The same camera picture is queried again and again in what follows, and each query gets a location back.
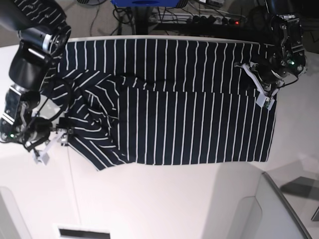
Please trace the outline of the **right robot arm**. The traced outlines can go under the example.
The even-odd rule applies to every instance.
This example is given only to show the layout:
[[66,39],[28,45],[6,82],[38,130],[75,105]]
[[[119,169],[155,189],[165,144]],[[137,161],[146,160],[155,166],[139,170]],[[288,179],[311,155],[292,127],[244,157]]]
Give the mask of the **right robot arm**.
[[42,91],[49,94],[57,83],[71,88],[56,77],[57,67],[71,34],[66,14],[54,0],[3,0],[0,23],[19,37],[19,48],[9,69],[13,81],[5,96],[0,118],[2,143],[22,145],[36,163],[47,164],[50,147],[67,135],[68,127],[54,127],[55,117],[42,118]]

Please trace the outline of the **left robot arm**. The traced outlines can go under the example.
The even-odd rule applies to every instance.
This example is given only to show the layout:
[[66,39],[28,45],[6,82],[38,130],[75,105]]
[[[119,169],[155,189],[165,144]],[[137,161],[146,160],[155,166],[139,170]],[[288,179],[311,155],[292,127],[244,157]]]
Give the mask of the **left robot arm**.
[[243,69],[255,84],[259,92],[256,104],[271,110],[278,91],[296,83],[306,71],[306,57],[293,1],[267,0],[265,5],[270,17],[266,26],[274,39],[272,52],[268,58],[258,56],[249,63],[236,62],[234,66]]

